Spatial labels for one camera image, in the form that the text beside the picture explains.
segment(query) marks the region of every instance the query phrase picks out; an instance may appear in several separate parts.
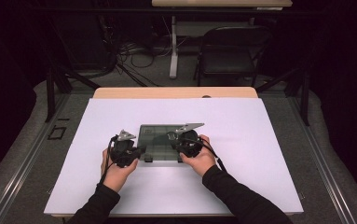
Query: chair seat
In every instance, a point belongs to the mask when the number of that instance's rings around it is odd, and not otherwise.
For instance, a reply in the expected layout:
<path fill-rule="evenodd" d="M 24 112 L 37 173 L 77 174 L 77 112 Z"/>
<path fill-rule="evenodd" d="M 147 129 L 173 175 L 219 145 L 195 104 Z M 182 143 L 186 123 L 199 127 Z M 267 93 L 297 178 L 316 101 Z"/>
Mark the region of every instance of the chair seat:
<path fill-rule="evenodd" d="M 200 64 L 204 75 L 244 75 L 255 71 L 255 65 L 247 48 L 212 46 L 203 50 Z"/>

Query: silver metal bracket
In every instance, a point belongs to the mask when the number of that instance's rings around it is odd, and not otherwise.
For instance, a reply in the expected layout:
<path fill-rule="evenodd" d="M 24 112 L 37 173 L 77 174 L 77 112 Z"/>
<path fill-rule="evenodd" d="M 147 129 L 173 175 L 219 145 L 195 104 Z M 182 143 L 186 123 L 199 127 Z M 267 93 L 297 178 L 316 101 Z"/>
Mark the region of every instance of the silver metal bracket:
<path fill-rule="evenodd" d="M 120 131 L 119 136 L 117 137 L 117 141 L 125 141 L 132 138 L 136 138 L 136 136 L 122 129 L 122 131 Z"/>
<path fill-rule="evenodd" d="M 181 128 L 175 130 L 176 133 L 186 133 L 190 130 L 203 126 L 204 123 L 187 123 L 186 125 L 182 126 Z"/>

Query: black sleeve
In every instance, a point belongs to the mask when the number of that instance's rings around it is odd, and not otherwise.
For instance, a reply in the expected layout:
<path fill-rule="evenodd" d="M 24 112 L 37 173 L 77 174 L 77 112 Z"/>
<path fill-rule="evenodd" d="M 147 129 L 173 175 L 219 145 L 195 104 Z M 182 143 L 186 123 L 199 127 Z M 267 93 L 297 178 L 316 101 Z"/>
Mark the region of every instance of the black sleeve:
<path fill-rule="evenodd" d="M 216 165 L 204 174 L 202 183 L 240 223 L 292 223 L 271 201 L 242 185 L 227 172 L 219 170 Z"/>
<path fill-rule="evenodd" d="M 68 220 L 67 224 L 74 223 L 103 223 L 111 210 L 119 202 L 120 196 L 105 185 L 100 185 L 89 201 Z"/>

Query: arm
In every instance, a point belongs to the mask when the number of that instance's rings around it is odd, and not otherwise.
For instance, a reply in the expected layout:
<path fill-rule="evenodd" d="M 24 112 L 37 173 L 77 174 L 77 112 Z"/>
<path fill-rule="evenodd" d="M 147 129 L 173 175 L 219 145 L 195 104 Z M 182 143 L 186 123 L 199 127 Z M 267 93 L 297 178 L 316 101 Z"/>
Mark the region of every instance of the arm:
<path fill-rule="evenodd" d="M 292 223 L 276 205 L 219 170 L 213 154 L 203 148 L 196 158 L 181 154 L 183 162 L 202 176 L 203 185 L 213 192 L 240 223 Z"/>
<path fill-rule="evenodd" d="M 103 151 L 102 174 L 106 163 L 106 150 Z M 130 166 L 120 168 L 111 165 L 107 170 L 105 180 L 96 192 L 89 198 L 88 202 L 76 214 L 70 218 L 67 223 L 103 223 L 109 216 L 111 210 L 119 202 L 118 192 L 122 189 L 129 174 L 137 167 L 138 160 L 131 163 Z"/>

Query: hand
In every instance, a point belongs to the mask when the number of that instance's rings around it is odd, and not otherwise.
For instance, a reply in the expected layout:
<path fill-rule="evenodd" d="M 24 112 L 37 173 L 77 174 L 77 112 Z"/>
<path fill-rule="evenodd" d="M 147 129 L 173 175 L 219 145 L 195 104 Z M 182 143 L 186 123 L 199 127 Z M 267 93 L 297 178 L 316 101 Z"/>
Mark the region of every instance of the hand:
<path fill-rule="evenodd" d="M 208 143 L 210 143 L 210 138 L 205 136 L 205 135 L 200 135 L 200 138 L 204 139 L 204 144 L 209 146 Z M 198 175 L 201 177 L 204 176 L 204 174 L 214 165 L 216 165 L 215 162 L 215 156 L 211 153 L 211 151 L 203 147 L 195 158 L 188 158 L 184 153 L 180 153 L 180 156 L 182 158 L 182 161 L 188 165 L 190 165 L 193 170 L 195 170 Z"/>
<path fill-rule="evenodd" d="M 102 175 L 105 170 L 107 149 L 103 151 L 103 163 L 102 163 Z M 125 184 L 129 174 L 131 174 L 135 168 L 137 167 L 138 159 L 135 159 L 130 166 L 120 168 L 115 164 L 112 164 L 105 176 L 105 180 L 103 182 L 109 189 L 114 190 L 115 192 L 119 192 L 123 185 Z"/>

